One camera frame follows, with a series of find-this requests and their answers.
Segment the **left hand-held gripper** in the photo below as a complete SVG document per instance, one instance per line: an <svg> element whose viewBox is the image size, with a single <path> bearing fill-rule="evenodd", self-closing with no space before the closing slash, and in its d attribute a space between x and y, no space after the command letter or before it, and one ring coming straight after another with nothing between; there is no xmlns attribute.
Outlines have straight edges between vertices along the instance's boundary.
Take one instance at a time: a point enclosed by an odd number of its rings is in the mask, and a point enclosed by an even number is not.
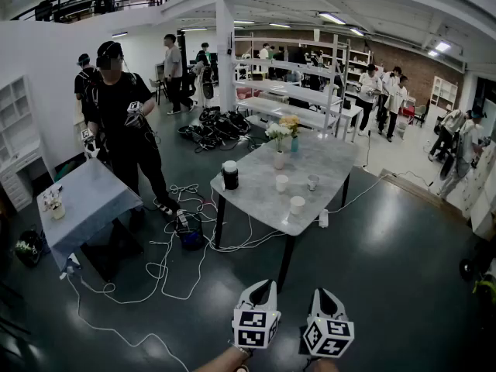
<svg viewBox="0 0 496 372"><path fill-rule="evenodd" d="M245 289L233 311L234 345L242 349L266 349L277 333L277 283L266 279Z"/></svg>

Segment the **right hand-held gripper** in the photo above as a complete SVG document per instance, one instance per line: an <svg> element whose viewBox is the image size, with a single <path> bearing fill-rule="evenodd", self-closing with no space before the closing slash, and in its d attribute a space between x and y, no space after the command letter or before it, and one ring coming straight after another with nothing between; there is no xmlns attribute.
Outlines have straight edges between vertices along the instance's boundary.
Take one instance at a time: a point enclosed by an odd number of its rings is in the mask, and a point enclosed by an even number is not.
<svg viewBox="0 0 496 372"><path fill-rule="evenodd" d="M307 326L301 328L300 353L338 359L354 339L354 323L348 319L344 304L330 291L315 289L309 305Z"/></svg>

